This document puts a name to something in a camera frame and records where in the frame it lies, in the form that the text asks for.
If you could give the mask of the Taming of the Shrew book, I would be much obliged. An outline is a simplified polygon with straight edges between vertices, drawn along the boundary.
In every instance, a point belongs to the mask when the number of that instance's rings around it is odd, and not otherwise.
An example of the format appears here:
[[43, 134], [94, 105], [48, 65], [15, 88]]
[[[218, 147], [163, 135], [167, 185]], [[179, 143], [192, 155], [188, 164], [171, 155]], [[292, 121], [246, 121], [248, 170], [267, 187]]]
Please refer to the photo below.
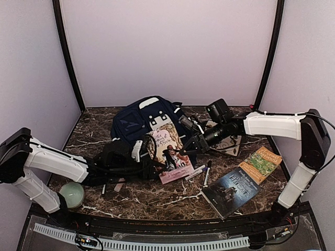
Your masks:
[[183, 143], [173, 123], [167, 123], [148, 133], [150, 157], [163, 165], [156, 167], [162, 184], [184, 178], [194, 172], [190, 158], [181, 155]]

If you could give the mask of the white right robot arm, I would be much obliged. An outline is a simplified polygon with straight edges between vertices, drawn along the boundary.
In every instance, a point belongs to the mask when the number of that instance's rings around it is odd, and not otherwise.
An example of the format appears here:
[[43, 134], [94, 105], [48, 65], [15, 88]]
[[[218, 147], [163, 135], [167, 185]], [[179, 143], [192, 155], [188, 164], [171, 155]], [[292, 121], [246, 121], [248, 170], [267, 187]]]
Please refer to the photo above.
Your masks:
[[270, 113], [247, 111], [221, 118], [205, 131], [186, 116], [179, 122], [195, 134], [185, 143], [181, 154], [192, 155], [209, 151], [209, 148], [232, 135], [264, 135], [273, 137], [278, 151], [284, 155], [290, 179], [279, 195], [276, 207], [267, 216], [272, 227], [287, 219], [287, 211], [310, 187], [317, 174], [329, 165], [327, 160], [331, 137], [326, 126], [332, 123], [323, 118], [317, 109], [302, 113]]

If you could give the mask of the Wuthering Heights dark book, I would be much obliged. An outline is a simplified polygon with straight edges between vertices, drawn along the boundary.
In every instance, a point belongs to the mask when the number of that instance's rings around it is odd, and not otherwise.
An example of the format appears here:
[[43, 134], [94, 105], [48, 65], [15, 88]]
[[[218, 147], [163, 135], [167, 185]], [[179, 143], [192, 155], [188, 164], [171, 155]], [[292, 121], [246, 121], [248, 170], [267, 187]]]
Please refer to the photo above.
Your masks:
[[237, 167], [217, 181], [203, 187], [201, 193], [224, 220], [260, 191], [260, 186], [241, 167]]

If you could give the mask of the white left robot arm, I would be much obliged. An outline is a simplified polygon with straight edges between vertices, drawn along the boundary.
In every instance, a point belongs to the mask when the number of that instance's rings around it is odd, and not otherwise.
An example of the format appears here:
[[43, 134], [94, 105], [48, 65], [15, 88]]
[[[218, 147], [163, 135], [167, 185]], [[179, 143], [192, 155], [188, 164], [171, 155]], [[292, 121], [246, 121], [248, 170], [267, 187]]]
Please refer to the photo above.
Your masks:
[[64, 196], [49, 189], [32, 169], [91, 187], [134, 176], [156, 179], [159, 163], [146, 151], [152, 141], [149, 136], [130, 147], [120, 139], [114, 139], [95, 157], [88, 158], [54, 149], [32, 137], [30, 129], [21, 128], [1, 144], [1, 183], [16, 186], [46, 213], [53, 214], [53, 219], [61, 227], [69, 228], [74, 217], [67, 212]]

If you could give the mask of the navy blue student backpack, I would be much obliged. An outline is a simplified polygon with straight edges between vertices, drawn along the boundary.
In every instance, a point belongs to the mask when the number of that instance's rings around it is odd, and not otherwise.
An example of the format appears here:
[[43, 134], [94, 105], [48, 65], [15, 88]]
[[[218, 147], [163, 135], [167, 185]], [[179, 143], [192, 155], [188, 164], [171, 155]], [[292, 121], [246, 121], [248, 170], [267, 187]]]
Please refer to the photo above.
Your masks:
[[185, 115], [180, 102], [170, 102], [160, 96], [142, 98], [126, 106], [113, 118], [111, 128], [112, 140], [127, 143], [131, 149], [131, 157], [140, 161], [140, 147], [142, 137], [160, 126], [173, 123], [182, 143], [186, 143], [192, 133], [179, 123], [181, 116]]

